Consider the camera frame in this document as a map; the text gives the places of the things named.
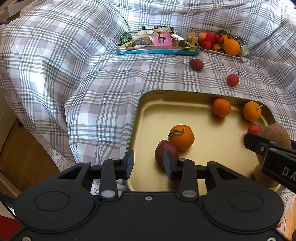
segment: metal tray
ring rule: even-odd
[[[178,45],[179,40],[173,39],[173,43]],[[135,41],[130,41],[122,46],[116,47],[116,52],[119,55],[130,53],[154,53],[154,54],[178,54],[178,55],[197,55],[200,52],[199,46],[190,45],[188,42],[186,47],[136,47]]]
[[[231,112],[225,118],[216,116],[212,104],[224,98],[231,104]],[[242,113],[249,100],[214,94],[156,90],[145,93],[138,104],[127,149],[135,151],[135,163],[129,180],[125,182],[131,191],[171,191],[173,186],[165,171],[156,164],[154,151],[158,143],[168,139],[170,129],[178,124],[191,127],[195,141],[180,158],[188,158],[196,164],[206,165],[217,161],[234,171],[253,178],[258,164],[256,154],[243,144],[244,134],[252,122]],[[264,127],[275,123],[271,111],[262,104],[262,115],[255,124]],[[204,180],[198,181],[200,195],[206,194]],[[284,187],[278,185],[275,191]]]

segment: bed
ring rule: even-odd
[[[296,9],[288,0],[36,0],[22,13],[0,26],[0,86],[60,170],[123,157],[139,98],[155,89],[263,102],[296,137]],[[201,52],[197,72],[190,56],[116,54],[121,33],[154,23],[231,30],[251,55]],[[240,84],[228,87],[237,72]]]

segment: brown potato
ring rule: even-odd
[[[287,148],[291,148],[291,140],[287,130],[280,124],[271,124],[264,127],[259,133],[259,136],[262,136],[270,141],[275,141],[278,144],[281,144]],[[260,164],[263,164],[263,157],[257,154],[257,159]]]
[[[258,164],[254,169],[254,178],[257,183],[260,183],[261,185],[267,187],[267,188],[274,188],[279,183],[275,180],[271,179],[270,177],[266,176],[261,171],[262,165]]]

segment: pink package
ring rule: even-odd
[[[158,34],[153,37],[155,46],[159,47],[172,47],[173,40],[170,37],[170,34]]]

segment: red cherry tomato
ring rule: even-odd
[[[227,77],[227,84],[230,86],[236,86],[239,83],[239,74],[230,74]]]
[[[262,128],[259,125],[250,125],[247,133],[258,134],[259,131],[261,131],[261,130],[262,130]]]

